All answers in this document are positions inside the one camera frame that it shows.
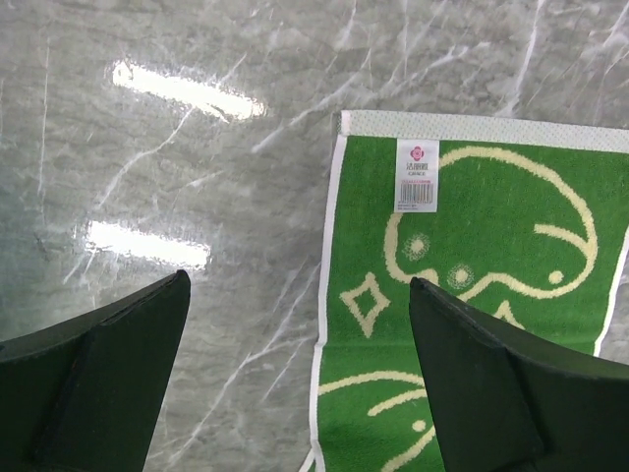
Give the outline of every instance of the cartoon face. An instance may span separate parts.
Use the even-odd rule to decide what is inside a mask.
[[[499,147],[462,147],[441,158],[440,172],[437,213],[393,213],[388,221],[384,255],[394,279],[423,277],[462,300],[494,283],[544,299],[592,272],[592,214],[553,170]],[[474,200],[479,186],[492,189],[483,191],[492,201]]]

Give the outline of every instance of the green towel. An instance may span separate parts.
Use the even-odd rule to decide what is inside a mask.
[[[394,212],[398,138],[438,143],[437,212]],[[629,150],[629,133],[344,112],[325,222],[313,450],[302,470],[443,470],[409,324],[413,275],[599,354],[627,253],[629,155],[615,149]],[[430,198],[425,188],[409,195]]]

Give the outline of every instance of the beige outline pattern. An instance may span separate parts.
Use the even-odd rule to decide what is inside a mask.
[[[468,301],[483,292],[492,283],[501,283],[515,292],[537,299],[560,297],[581,285],[584,280],[588,278],[590,273],[592,273],[599,253],[599,242],[594,225],[594,218],[586,202],[579,197],[554,170],[533,162],[517,152],[503,149],[501,147],[468,146],[454,149],[439,161],[439,167],[442,169],[467,157],[494,159],[506,164],[515,165],[516,167],[524,169],[552,184],[559,193],[570,202],[570,204],[581,216],[587,237],[586,239],[583,239],[581,236],[565,228],[559,228],[550,224],[538,223],[534,226],[533,231],[537,234],[544,234],[551,238],[561,239],[562,241],[572,244],[579,249],[581,253],[583,253],[586,258],[586,265],[583,271],[574,280],[550,290],[544,290],[527,285],[508,273],[490,272],[482,277],[468,291],[459,295],[459,298],[463,301]],[[403,214],[404,213],[393,213],[386,225],[386,232],[384,235],[384,259],[386,269],[391,277],[403,283],[410,282],[411,279],[416,276],[423,277],[432,283],[438,284],[438,274],[433,268],[422,270],[416,274],[409,274],[404,272],[397,264],[396,254],[398,244],[398,226]]]
[[[363,315],[360,307],[356,303],[356,299],[367,291],[371,293],[373,299],[375,300],[375,305],[373,305],[366,315]],[[354,318],[361,326],[363,334],[367,339],[372,337],[375,320],[380,313],[382,313],[382,310],[388,307],[391,303],[391,301],[380,291],[380,287],[375,280],[375,275],[372,272],[368,272],[367,275],[365,275],[365,281],[362,284],[352,290],[342,292],[340,297],[343,303],[347,305],[350,313],[354,315]]]
[[[338,390],[339,388],[345,388],[347,386],[360,385],[366,384],[368,382],[378,381],[404,382],[413,385],[414,388],[407,392],[396,395],[393,398],[389,398],[388,400],[381,401],[369,410],[369,416],[376,416],[383,411],[404,404],[407,401],[427,397],[426,389],[424,386],[424,378],[415,374],[407,374],[406,372],[400,371],[374,371],[368,374],[359,374],[357,376],[347,377],[336,382],[325,383],[319,386],[318,395],[322,396],[326,393],[330,393],[331,391]],[[416,425],[422,425],[423,427],[416,428]],[[425,427],[426,423],[423,421],[418,421],[413,424],[413,430],[417,431],[418,433],[423,431]],[[395,457],[388,460],[382,467],[381,472],[395,472],[404,465],[408,464],[410,461],[412,461],[422,453],[424,448],[430,443],[430,441],[432,441],[434,436],[434,426],[431,426],[428,431],[423,434],[411,447],[409,447],[401,454],[396,455]]]

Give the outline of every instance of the barcode label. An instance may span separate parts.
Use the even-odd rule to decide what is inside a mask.
[[[432,203],[433,195],[433,184],[412,184],[404,182],[400,188],[400,203],[427,205]]]
[[[393,211],[435,212],[438,185],[439,141],[397,140]]]

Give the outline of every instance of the marble floor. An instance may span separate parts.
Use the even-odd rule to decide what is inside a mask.
[[[0,0],[0,339],[186,267],[146,471],[296,471],[343,108],[629,128],[625,0]],[[629,362],[629,284],[605,357]]]

